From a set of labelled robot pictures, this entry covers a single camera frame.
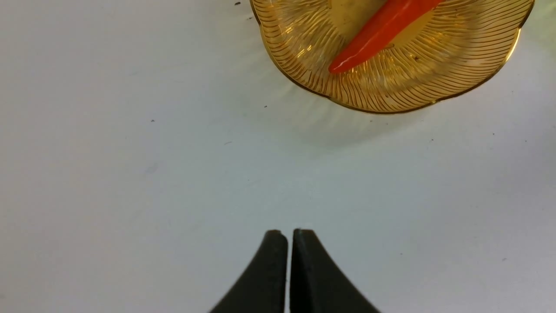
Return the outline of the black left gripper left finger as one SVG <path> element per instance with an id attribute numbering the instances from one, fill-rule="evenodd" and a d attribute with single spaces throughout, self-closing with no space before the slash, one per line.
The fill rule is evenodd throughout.
<path id="1" fill-rule="evenodd" d="M 248 267 L 211 312 L 283 313 L 287 265 L 286 236 L 268 230 Z"/>

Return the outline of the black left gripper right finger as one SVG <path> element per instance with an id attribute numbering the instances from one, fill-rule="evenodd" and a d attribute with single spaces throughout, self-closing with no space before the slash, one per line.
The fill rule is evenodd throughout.
<path id="1" fill-rule="evenodd" d="M 378 313 L 339 269 L 313 230 L 293 232 L 291 313 Z"/>

